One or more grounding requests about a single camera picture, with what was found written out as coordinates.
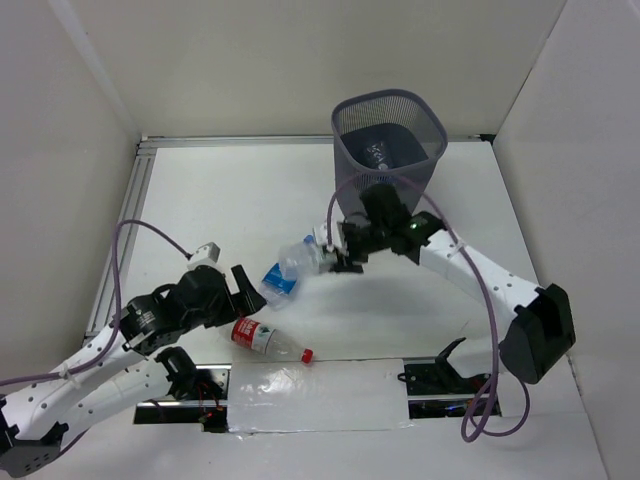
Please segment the red label plastic bottle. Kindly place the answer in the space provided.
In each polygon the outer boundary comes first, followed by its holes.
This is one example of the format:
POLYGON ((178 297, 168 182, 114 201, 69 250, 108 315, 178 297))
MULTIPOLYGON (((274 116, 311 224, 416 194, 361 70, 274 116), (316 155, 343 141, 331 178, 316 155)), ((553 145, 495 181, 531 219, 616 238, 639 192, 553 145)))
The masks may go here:
POLYGON ((312 363, 314 352, 281 330, 245 317, 231 327, 229 339, 236 345, 276 362, 312 363))

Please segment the blue label plastic bottle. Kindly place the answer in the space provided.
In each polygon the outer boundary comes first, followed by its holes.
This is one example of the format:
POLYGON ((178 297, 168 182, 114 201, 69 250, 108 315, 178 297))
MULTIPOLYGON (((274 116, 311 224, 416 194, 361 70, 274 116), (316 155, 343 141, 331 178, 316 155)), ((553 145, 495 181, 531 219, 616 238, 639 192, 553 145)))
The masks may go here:
POLYGON ((259 293, 272 310, 279 310, 296 297, 303 281, 326 270, 326 246, 314 236, 287 245, 279 251, 278 260, 267 270, 259 285, 259 293))

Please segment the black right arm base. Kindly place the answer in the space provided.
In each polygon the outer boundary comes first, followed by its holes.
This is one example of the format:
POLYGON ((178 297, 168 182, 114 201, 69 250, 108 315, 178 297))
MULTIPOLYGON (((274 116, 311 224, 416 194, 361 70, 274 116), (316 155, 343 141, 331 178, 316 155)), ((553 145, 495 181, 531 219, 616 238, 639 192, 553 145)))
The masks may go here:
POLYGON ((437 356, 408 360, 397 379, 406 385, 409 396, 444 396, 476 394, 489 378, 481 373, 463 378, 449 363, 449 356, 463 343, 459 338, 450 343, 437 356))

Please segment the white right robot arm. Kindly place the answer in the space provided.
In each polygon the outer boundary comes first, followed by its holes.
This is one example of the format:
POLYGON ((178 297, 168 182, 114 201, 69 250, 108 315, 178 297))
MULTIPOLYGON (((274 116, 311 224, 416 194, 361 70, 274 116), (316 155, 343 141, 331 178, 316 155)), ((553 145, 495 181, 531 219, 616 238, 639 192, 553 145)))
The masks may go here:
POLYGON ((396 189, 377 184, 365 190, 364 224, 331 225, 336 269, 360 272, 370 255, 389 250, 440 275, 488 310, 489 336, 453 342, 436 379, 448 392, 490 369, 508 371, 534 385, 573 347, 576 333, 567 292, 516 276, 456 235, 428 211, 412 213, 396 189))

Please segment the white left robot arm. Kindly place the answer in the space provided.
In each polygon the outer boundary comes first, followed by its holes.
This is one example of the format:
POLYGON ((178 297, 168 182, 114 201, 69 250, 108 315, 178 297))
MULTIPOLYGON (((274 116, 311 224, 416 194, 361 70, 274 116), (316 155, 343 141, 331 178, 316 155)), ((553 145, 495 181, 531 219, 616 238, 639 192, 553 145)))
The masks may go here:
POLYGON ((46 374, 1 400, 1 469, 31 475, 60 458, 94 425, 139 402, 181 400, 197 388, 198 369, 177 342, 203 327, 246 320, 267 304, 242 266, 231 292, 213 262, 178 282, 130 300, 100 333, 46 374))

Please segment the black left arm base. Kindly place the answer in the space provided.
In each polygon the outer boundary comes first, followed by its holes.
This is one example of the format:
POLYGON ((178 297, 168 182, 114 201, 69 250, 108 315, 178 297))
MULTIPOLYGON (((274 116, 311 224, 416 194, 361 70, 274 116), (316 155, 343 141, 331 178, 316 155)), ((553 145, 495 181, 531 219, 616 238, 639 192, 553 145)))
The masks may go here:
POLYGON ((227 399, 220 380, 216 380, 209 369, 199 369, 183 348, 169 347, 159 353, 154 361, 166 370, 170 397, 176 400, 227 399))

